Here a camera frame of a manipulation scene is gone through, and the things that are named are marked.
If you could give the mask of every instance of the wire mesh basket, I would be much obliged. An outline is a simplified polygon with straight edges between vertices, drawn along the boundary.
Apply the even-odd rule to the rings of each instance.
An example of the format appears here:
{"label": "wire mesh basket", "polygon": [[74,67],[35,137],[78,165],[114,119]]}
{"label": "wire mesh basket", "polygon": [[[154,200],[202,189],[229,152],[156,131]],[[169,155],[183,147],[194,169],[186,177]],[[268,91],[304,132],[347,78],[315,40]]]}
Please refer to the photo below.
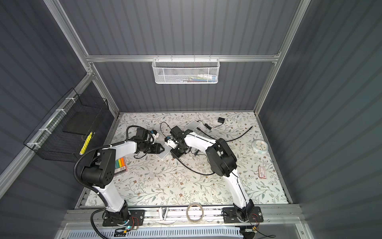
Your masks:
{"label": "wire mesh basket", "polygon": [[216,84],[219,68],[219,59],[204,62],[152,61],[157,84]]}
{"label": "wire mesh basket", "polygon": [[37,128],[39,137],[31,133],[24,141],[42,159],[76,162],[87,148],[103,145],[97,130],[108,112],[106,99],[76,94],[56,111],[46,127]]}

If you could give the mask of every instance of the floral tablecloth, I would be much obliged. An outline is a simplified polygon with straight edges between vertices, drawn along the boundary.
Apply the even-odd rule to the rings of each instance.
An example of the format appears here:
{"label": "floral tablecloth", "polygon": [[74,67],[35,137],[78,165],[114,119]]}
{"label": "floral tablecloth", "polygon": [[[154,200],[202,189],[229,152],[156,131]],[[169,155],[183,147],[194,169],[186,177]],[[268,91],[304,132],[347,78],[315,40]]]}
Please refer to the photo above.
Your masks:
{"label": "floral tablecloth", "polygon": [[[251,149],[255,139],[263,139],[252,112],[197,112],[197,113],[125,113],[115,132],[112,142],[126,138],[126,128],[129,125],[139,125],[146,129],[155,129],[160,133],[156,142],[163,143],[163,135],[159,125],[166,122],[170,127],[179,126],[182,130],[192,120],[202,120],[214,127],[219,125],[218,117],[225,118],[223,125],[207,130],[207,134],[230,140],[240,136],[250,126],[253,128],[238,140],[228,142],[237,157],[238,172],[245,192],[255,204],[288,203],[280,185],[278,175],[269,156],[256,154]],[[170,129],[162,124],[162,131],[167,136]],[[135,129],[129,131],[129,137],[135,135]],[[232,204],[232,195],[225,181],[214,174],[202,176],[193,173],[182,166],[171,154],[160,160],[154,154],[148,154],[141,159],[127,155],[127,172],[114,177],[114,183],[120,195],[129,205],[188,205],[198,202],[202,205]],[[181,158],[183,163],[195,171],[211,173],[206,156],[194,156],[189,153]],[[266,179],[259,178],[258,166],[266,168]],[[88,196],[86,206],[103,205],[102,200],[93,192]]]}

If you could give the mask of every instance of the small red box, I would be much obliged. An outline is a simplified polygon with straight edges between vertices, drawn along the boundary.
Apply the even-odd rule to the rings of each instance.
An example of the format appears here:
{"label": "small red box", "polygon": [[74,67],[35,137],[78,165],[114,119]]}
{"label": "small red box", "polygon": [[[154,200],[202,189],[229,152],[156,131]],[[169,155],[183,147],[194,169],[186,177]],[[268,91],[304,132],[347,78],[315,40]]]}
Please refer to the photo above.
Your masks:
{"label": "small red box", "polygon": [[259,166],[259,177],[262,179],[266,179],[267,176],[265,175],[265,168]]}

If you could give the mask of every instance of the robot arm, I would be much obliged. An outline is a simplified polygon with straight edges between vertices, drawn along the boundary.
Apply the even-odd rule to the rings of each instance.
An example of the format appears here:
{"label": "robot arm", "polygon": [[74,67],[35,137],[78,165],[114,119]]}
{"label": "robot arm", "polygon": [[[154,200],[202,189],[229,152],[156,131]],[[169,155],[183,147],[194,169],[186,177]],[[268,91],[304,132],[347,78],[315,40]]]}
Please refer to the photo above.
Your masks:
{"label": "robot arm", "polygon": [[191,130],[182,131],[178,126],[171,129],[170,133],[177,144],[171,153],[174,158],[185,154],[188,147],[194,147],[207,155],[211,170],[223,177],[233,197],[233,204],[237,209],[236,215],[241,221],[247,221],[247,212],[251,212],[254,204],[245,193],[240,178],[238,177],[236,156],[227,142],[220,138],[212,140],[196,134]]}
{"label": "robot arm", "polygon": [[155,143],[157,137],[158,134],[154,130],[138,129],[137,134],[130,140],[121,141],[97,151],[89,166],[85,166],[81,172],[82,181],[97,189],[98,194],[102,194],[103,199],[107,202],[105,216],[116,224],[127,221],[129,212],[127,203],[119,195],[114,185],[115,161],[125,155],[141,151],[148,154],[163,152],[163,146]]}

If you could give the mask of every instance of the yellow highlighter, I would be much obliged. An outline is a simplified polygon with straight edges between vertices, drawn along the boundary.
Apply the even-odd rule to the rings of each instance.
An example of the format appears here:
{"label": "yellow highlighter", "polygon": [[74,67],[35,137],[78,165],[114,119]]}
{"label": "yellow highlighter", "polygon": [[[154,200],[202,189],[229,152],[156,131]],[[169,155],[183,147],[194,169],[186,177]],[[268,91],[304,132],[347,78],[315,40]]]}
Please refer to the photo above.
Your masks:
{"label": "yellow highlighter", "polygon": [[88,135],[88,137],[87,137],[86,140],[85,140],[84,146],[82,146],[82,149],[81,149],[81,151],[79,152],[80,155],[83,155],[83,154],[85,153],[86,148],[87,148],[87,146],[89,145],[89,142],[90,142],[90,140],[91,140],[91,138],[92,138],[92,135],[93,135],[93,132],[90,132],[90,134]]}

